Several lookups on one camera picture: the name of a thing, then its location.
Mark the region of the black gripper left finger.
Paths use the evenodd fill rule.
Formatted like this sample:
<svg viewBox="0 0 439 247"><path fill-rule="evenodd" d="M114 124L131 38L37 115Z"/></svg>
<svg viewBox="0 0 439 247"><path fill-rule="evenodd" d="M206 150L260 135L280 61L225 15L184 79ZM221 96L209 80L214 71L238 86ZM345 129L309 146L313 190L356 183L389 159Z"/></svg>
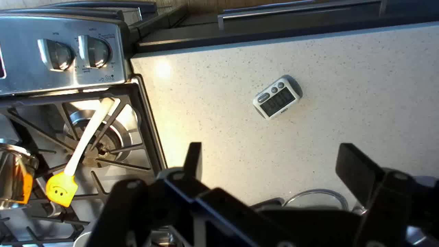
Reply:
<svg viewBox="0 0 439 247"><path fill-rule="evenodd" d="M162 170L153 183L118 181L95 223L87 247L143 247L159 230L184 245L195 244L191 203L203 185L197 179L202 144L191 142L181 167Z"/></svg>

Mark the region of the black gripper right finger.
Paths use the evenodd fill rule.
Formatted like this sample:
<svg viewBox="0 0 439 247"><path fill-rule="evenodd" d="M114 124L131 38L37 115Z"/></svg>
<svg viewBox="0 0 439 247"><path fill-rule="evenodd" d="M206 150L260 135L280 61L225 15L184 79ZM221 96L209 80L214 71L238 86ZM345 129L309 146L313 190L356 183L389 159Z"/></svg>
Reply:
<svg viewBox="0 0 439 247"><path fill-rule="evenodd" d="M339 145L336 174L367 208L354 237L357 247L404 247L415 179L386 170L350 142Z"/></svg>

